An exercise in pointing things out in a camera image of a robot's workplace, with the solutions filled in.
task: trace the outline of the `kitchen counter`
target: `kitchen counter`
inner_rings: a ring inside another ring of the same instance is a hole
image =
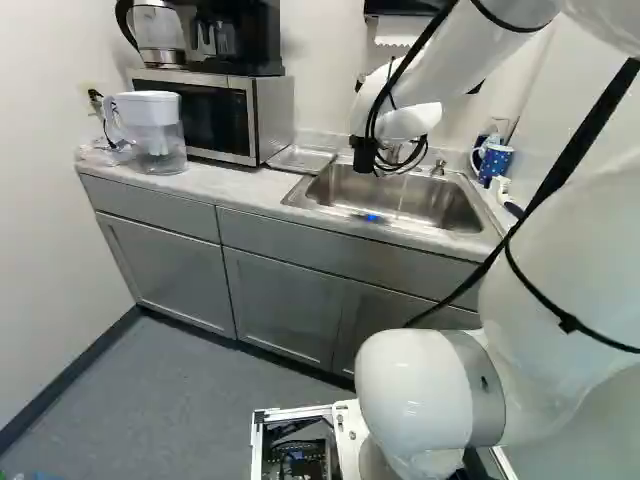
[[[172,176],[138,173],[127,166],[106,167],[78,161],[79,173],[176,195],[191,200],[264,215],[334,232],[400,245],[425,252],[482,262],[495,243],[480,242],[474,235],[429,229],[420,232],[398,230],[361,220],[339,218],[321,212],[282,205],[282,199],[303,178],[302,175],[271,170],[189,162],[186,172]],[[491,216],[480,197],[471,199],[474,206]]]

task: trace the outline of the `sink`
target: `sink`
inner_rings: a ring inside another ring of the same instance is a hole
[[[460,173],[432,176],[416,169],[378,178],[354,172],[350,158],[341,157],[317,177],[303,179],[282,203],[398,228],[480,234],[487,222],[470,201],[473,194]]]

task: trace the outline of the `gray carpet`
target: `gray carpet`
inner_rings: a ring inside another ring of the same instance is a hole
[[[248,480],[254,409],[352,397],[143,318],[0,459],[0,470],[65,480]]]

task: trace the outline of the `cup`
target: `cup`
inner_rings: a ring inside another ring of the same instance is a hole
[[[478,172],[478,182],[483,185],[484,188],[489,188],[493,177],[507,173],[514,153],[515,150],[513,147],[497,145],[495,143],[487,145],[487,153],[484,156]]]

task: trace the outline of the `faucet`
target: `faucet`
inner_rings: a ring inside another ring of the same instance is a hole
[[[444,158],[438,158],[436,160],[435,166],[429,171],[429,175],[432,177],[434,175],[444,176],[444,167],[447,164],[447,161]]]

